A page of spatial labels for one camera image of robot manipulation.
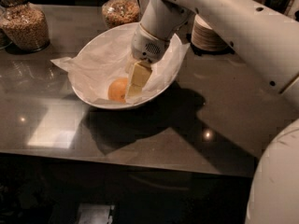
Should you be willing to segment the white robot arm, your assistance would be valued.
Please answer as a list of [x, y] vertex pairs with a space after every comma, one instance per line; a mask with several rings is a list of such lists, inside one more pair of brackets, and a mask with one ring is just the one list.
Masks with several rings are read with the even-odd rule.
[[[252, 0], [149, 0], [133, 36], [132, 56], [150, 64], [160, 61], [192, 12], [279, 94], [299, 106], [299, 23]], [[299, 119], [263, 153], [245, 224], [299, 224]]]

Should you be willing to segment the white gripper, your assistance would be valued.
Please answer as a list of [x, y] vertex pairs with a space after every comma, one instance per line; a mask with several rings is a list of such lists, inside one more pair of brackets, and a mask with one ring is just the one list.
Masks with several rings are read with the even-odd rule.
[[137, 25], [131, 43], [131, 54], [127, 57], [125, 72], [128, 73], [126, 98], [139, 95], [152, 74], [149, 63], [159, 62], [170, 42], [149, 34], [141, 24]]

